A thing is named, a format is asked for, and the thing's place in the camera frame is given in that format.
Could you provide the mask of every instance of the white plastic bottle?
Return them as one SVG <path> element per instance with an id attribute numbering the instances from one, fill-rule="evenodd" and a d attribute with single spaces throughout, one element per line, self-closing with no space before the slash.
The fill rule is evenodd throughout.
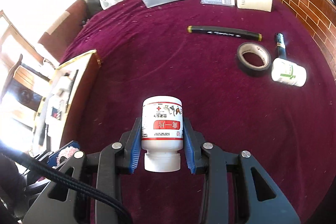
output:
<path id="1" fill-rule="evenodd" d="M 142 148 L 145 169 L 152 172 L 180 170 L 183 148 L 182 103 L 170 96 L 146 99 L 142 106 Z"/>
<path id="2" fill-rule="evenodd" d="M 273 81 L 286 85 L 303 86 L 307 80 L 305 68 L 281 58 L 273 61 L 271 76 Z"/>

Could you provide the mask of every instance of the pink fabric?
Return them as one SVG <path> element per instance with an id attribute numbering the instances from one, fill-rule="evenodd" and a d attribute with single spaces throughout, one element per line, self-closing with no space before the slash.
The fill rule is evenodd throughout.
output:
<path id="1" fill-rule="evenodd" d="M 307 70 L 301 87 L 249 77 L 236 64 L 245 39 L 187 33 L 188 25 L 240 28 L 263 35 L 276 57 L 274 34 L 287 57 Z M 336 174 L 335 83 L 320 49 L 277 0 L 273 11 L 242 10 L 183 0 L 147 9 L 125 0 L 95 15 L 63 60 L 96 48 L 103 60 L 77 140 L 86 153 L 102 150 L 131 130 L 144 99 L 169 95 L 207 141 L 223 150 L 249 150 L 305 221 Z M 134 175 L 122 177 L 123 200 L 135 223 L 198 223 L 203 177 L 181 170 L 150 173 L 143 153 Z"/>

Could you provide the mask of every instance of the wooden wall panel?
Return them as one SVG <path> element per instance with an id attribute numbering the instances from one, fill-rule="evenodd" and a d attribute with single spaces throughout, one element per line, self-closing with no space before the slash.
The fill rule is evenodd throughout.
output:
<path id="1" fill-rule="evenodd" d="M 336 7 L 329 0 L 280 0 L 320 47 L 336 81 Z"/>

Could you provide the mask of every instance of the wooden chair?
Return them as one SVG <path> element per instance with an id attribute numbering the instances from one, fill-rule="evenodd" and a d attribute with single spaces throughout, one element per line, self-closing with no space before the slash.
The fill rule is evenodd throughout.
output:
<path id="1" fill-rule="evenodd" d="M 47 82 L 49 82 L 50 79 L 42 75 L 41 73 L 37 72 L 36 70 L 32 69 L 31 67 L 27 66 L 26 64 L 23 64 L 22 58 L 23 55 L 21 54 L 19 60 L 8 72 L 5 84 L 1 91 L 0 104 L 2 103 L 5 94 L 10 93 L 19 103 L 34 111 L 37 111 L 40 102 L 42 100 L 42 96 L 33 92 L 31 89 L 29 89 L 28 87 L 24 86 L 22 83 L 17 81 L 14 78 L 15 72 L 21 66 Z"/>

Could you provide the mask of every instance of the bottle cap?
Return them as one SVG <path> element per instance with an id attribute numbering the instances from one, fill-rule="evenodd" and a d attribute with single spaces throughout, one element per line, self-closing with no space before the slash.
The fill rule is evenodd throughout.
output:
<path id="1" fill-rule="evenodd" d="M 173 172 L 181 168 L 179 153 L 151 154 L 145 153 L 145 169 L 151 172 Z"/>

